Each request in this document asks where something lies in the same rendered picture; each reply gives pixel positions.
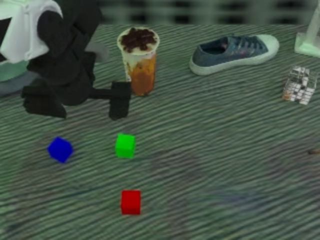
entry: amber liquid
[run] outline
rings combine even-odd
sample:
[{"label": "amber liquid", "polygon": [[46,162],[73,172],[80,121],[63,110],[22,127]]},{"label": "amber liquid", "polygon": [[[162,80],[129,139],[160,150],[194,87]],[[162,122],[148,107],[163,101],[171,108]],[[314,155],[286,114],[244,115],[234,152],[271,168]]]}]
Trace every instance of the amber liquid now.
[{"label": "amber liquid", "polygon": [[132,92],[141,97],[149,95],[155,87],[156,54],[151,59],[141,60],[128,74],[131,78]]}]

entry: iced drink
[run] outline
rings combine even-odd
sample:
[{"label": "iced drink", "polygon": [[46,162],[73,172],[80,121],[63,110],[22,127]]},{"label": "iced drink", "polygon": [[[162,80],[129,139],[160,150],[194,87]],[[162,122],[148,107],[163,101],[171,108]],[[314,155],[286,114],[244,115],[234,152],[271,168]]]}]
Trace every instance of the iced drink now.
[{"label": "iced drink", "polygon": [[137,96],[147,96],[154,89],[159,43],[157,33],[145,27],[127,29],[117,39],[126,80],[131,82],[132,92]]}]

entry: red cube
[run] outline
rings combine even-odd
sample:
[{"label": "red cube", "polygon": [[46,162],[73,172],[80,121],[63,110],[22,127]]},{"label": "red cube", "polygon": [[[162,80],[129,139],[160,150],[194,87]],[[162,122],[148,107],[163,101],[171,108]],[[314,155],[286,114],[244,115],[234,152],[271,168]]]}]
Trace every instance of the red cube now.
[{"label": "red cube", "polygon": [[123,215],[140,215],[141,192],[139,190],[123,190],[122,191],[121,212]]}]

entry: white shoe sole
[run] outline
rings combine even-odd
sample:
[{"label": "white shoe sole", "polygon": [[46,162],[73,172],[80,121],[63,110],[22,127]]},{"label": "white shoe sole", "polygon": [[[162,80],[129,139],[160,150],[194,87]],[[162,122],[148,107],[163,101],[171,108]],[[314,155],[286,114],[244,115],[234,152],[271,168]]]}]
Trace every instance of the white shoe sole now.
[{"label": "white shoe sole", "polygon": [[271,60],[276,56],[279,50],[279,43],[273,45],[272,48],[269,48],[269,49],[270,51],[264,54],[261,54],[259,56],[238,59],[238,60],[229,61],[229,62],[221,63],[218,65],[214,65],[214,66],[206,66],[206,67],[196,65],[192,60],[193,57],[191,57],[189,62],[189,67],[194,74],[199,76],[206,76],[206,75],[215,74],[223,70],[231,69],[234,67],[260,65]]}]

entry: green cube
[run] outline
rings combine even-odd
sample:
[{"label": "green cube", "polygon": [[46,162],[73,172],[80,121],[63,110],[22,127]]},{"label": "green cube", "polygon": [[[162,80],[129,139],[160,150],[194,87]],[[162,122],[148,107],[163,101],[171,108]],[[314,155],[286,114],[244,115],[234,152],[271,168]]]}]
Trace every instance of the green cube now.
[{"label": "green cube", "polygon": [[133,158],[136,148],[136,137],[127,134],[118,134],[115,143],[115,154],[118,158]]}]

